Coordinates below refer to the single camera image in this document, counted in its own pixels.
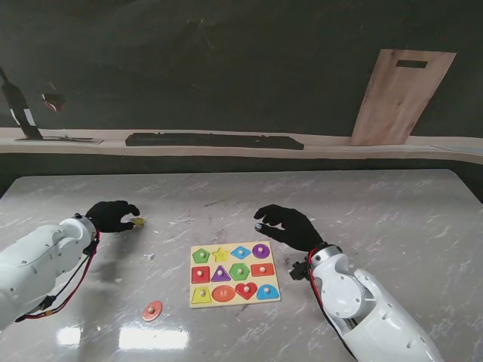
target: wooden cutting board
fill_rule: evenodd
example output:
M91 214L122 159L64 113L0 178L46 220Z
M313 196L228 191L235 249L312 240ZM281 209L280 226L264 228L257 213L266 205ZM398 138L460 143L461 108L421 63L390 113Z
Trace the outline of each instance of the wooden cutting board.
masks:
M404 144L455 56L437 51L382 49L350 145Z

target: blue diamond piece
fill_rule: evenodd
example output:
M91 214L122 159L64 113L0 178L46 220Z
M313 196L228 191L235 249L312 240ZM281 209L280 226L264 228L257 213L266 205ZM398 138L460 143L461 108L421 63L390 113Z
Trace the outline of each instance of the blue diamond piece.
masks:
M234 249L232 251L232 255L235 258L239 258L241 260L243 260L244 258L249 256L250 254L251 254L251 251L249 249L247 249L246 247L237 247L236 249Z

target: blue semicircle piece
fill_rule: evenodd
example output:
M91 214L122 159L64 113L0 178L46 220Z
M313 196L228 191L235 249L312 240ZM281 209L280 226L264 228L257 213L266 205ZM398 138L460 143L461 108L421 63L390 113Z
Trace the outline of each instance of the blue semicircle piece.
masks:
M260 288L258 288L257 298L259 300L274 299L278 298L278 296L278 291L273 285L264 284Z

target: green pentagon piece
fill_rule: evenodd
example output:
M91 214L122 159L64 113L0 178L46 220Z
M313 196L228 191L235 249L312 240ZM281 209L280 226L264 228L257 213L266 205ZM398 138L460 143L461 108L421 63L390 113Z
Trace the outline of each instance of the green pentagon piece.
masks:
M196 264L207 262L209 257L210 257L210 252L202 248L198 249L193 253L193 259L195 260Z

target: white robotic arm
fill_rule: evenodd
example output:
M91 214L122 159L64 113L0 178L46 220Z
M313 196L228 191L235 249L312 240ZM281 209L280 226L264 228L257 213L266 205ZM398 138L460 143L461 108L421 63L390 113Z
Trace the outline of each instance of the white robotic arm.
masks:
M44 225L0 253L0 331L36 309L74 268L97 231L85 216Z
M442 362L429 335L367 271L349 271L335 246L314 253L314 278L325 314L358 362Z

